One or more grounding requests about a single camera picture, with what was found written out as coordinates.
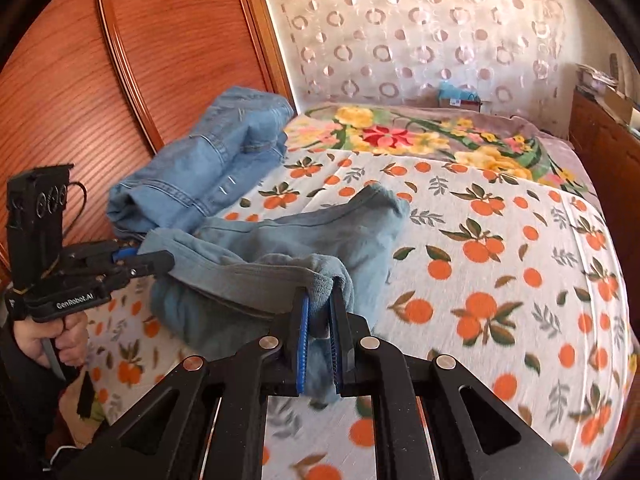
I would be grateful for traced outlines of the person left hand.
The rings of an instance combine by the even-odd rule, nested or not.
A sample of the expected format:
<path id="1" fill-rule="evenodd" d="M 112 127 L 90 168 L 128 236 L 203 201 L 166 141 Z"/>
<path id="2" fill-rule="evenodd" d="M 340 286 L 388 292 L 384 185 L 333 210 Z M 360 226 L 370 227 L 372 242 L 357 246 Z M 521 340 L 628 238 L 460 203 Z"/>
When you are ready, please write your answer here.
<path id="1" fill-rule="evenodd" d="M 18 348 L 44 367 L 49 367 L 50 364 L 41 343 L 50 339 L 58 349 L 58 357 L 63 364 L 80 367 L 87 357 L 87 326 L 85 312 L 73 313 L 47 323 L 37 323 L 32 318 L 26 318 L 13 324 L 13 335 Z"/>

